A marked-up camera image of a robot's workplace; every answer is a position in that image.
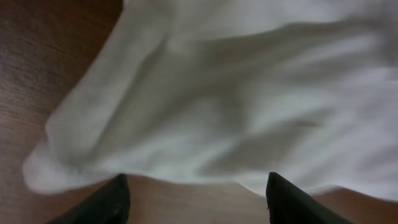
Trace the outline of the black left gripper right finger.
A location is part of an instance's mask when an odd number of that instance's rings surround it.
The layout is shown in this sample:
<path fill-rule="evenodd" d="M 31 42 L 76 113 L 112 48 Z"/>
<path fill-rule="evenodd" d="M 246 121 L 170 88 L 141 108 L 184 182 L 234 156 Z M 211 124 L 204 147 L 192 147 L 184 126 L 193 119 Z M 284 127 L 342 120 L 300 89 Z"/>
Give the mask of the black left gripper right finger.
<path fill-rule="evenodd" d="M 276 172 L 268 176 L 266 198 L 271 224 L 351 224 Z"/>

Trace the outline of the white t-shirt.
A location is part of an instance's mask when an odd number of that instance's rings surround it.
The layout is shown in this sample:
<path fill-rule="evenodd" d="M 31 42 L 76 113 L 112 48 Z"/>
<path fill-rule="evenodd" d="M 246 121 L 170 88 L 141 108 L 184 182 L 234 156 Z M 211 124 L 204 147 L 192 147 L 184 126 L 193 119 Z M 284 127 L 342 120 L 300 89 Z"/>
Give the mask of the white t-shirt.
<path fill-rule="evenodd" d="M 397 200 L 396 1 L 125 1 L 23 165 L 40 194 L 270 172 Z"/>

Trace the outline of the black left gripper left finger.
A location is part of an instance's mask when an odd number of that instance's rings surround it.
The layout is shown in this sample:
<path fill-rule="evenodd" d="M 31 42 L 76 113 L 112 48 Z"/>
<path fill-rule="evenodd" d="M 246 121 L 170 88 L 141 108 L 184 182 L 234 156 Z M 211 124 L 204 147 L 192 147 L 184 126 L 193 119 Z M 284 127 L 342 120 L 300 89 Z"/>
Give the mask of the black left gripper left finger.
<path fill-rule="evenodd" d="M 127 176 L 120 174 L 48 224 L 126 224 L 130 206 Z"/>

